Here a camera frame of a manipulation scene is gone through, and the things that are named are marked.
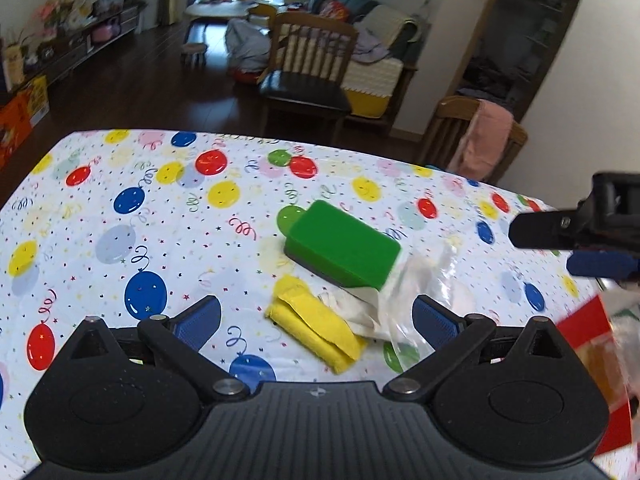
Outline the dark seat wooden chair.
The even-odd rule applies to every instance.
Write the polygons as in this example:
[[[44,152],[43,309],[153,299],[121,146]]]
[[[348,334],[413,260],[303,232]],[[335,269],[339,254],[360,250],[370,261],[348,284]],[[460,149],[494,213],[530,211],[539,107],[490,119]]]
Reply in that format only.
[[[351,24],[304,12],[276,15],[268,65],[259,84],[262,126],[277,112],[329,122],[341,131],[352,106],[342,88],[358,30]]]

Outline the red cardboard box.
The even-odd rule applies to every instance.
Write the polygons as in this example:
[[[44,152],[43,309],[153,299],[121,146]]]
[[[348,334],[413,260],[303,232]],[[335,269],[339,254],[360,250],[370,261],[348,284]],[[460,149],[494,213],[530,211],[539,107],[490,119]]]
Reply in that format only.
[[[556,324],[608,404],[608,428],[596,455],[613,452],[632,442],[629,393],[608,310],[614,307],[614,298],[612,290],[598,292]]]

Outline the clear bottle orange contents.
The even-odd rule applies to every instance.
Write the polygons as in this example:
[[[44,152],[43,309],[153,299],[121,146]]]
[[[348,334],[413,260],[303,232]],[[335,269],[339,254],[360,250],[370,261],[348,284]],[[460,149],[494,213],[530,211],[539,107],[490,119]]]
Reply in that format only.
[[[578,358],[596,382],[610,411],[626,401],[631,418],[639,414],[639,317],[628,309],[612,318],[606,313],[599,296],[593,306],[591,325],[598,333],[577,347]]]

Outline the sofa with cream cover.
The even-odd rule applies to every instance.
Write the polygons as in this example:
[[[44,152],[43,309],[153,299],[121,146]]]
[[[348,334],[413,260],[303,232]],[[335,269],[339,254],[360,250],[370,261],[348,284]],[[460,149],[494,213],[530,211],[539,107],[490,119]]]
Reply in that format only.
[[[392,122],[416,70],[428,25],[376,0],[310,0],[308,10],[358,32],[342,83],[352,116]]]

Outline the yellow folded cloth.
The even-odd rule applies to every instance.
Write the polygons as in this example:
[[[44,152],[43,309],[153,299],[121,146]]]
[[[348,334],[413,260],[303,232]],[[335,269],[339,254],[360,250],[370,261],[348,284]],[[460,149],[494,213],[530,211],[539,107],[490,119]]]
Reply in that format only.
[[[334,374],[346,372],[367,347],[363,337],[292,275],[277,280],[265,316],[325,362]]]

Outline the wooden chair near table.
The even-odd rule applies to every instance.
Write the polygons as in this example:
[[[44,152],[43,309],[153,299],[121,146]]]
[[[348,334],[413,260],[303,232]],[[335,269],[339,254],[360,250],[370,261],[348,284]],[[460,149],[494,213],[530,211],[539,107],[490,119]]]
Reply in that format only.
[[[446,96],[443,98],[436,106],[434,115],[422,136],[414,162],[421,166],[434,166],[447,170],[478,104],[480,104],[480,100],[468,96]],[[506,141],[506,147],[498,165],[482,181],[489,184],[497,183],[516,159],[527,140],[526,131],[513,119],[510,136]]]

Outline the clear plastic bag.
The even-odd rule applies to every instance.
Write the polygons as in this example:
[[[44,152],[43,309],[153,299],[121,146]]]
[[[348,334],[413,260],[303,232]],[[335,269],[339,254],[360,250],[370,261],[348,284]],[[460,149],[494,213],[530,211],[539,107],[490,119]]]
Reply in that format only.
[[[436,259],[412,254],[397,261],[383,287],[334,286],[318,298],[342,318],[358,336],[390,345],[404,372],[434,352],[414,327],[413,303],[429,296],[457,315],[475,308],[469,289],[457,279],[458,248],[448,242],[436,246]]]

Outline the pink towel on chair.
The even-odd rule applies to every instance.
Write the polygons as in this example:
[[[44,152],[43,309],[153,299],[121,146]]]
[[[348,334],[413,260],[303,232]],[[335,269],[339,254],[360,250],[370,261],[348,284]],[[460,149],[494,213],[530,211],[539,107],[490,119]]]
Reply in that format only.
[[[502,106],[480,100],[447,170],[481,181],[498,165],[513,126],[513,115]]]

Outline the red orange box on floor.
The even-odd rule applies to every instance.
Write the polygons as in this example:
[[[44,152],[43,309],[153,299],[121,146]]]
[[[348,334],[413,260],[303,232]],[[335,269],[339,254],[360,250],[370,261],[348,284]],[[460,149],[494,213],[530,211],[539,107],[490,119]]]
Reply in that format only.
[[[32,133],[32,128],[49,113],[48,82],[45,76],[38,76],[26,84],[23,90],[5,106],[1,107],[0,167]]]

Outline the dark tv cabinet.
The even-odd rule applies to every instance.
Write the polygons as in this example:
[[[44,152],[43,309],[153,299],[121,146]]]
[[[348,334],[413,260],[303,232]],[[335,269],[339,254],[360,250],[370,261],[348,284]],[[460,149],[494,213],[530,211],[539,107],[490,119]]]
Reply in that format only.
[[[25,80],[21,84],[9,89],[6,82],[2,82],[2,101],[13,98],[41,76],[46,78],[48,86],[54,84],[93,55],[133,35],[139,29],[145,8],[143,2],[131,3],[118,12],[98,16],[89,25],[75,29],[66,36],[43,42],[36,50],[36,66],[26,70]]]

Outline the small wooden stool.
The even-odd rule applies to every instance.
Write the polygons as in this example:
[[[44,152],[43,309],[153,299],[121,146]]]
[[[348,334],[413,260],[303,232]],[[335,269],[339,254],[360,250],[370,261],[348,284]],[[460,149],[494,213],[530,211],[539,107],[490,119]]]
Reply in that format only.
[[[205,42],[186,42],[181,46],[180,63],[182,66],[204,66],[208,45]]]

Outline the balloon pattern tablecloth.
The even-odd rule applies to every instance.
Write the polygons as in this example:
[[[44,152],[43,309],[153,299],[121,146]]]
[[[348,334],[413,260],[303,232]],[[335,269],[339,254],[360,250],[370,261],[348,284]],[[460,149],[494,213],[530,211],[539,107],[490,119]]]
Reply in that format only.
[[[325,200],[437,259],[458,248],[457,311],[494,321],[562,318],[593,282],[556,252],[526,252],[510,220],[542,203],[437,169],[373,155],[247,136],[158,130],[73,133],[58,142],[1,211],[1,474],[37,463],[27,396],[88,314],[114,326],[176,314],[206,295],[221,304],[204,354],[246,378],[328,382],[309,350],[266,318],[274,284],[326,283],[283,252],[285,231]]]

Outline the round wooden table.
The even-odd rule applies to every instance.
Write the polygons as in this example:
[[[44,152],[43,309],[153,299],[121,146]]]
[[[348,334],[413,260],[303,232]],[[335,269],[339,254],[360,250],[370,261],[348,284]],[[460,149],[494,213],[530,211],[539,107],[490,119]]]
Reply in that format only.
[[[254,3],[245,1],[194,3],[184,10],[184,15],[190,22],[228,22],[232,18],[245,18],[253,6]]]

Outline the green sponge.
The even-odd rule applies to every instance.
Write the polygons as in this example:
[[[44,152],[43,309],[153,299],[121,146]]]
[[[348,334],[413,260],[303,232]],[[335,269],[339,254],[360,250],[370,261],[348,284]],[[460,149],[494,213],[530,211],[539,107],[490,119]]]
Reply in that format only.
[[[334,285],[380,290],[400,254],[400,244],[347,212],[317,200],[288,230],[284,252]]]

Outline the white cloth bundle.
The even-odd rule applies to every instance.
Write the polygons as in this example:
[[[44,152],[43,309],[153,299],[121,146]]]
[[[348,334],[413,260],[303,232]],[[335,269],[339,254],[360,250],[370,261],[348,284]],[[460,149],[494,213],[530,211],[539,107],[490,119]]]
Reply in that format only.
[[[229,70],[261,73],[269,63],[271,39],[247,20],[232,18],[224,33]]]

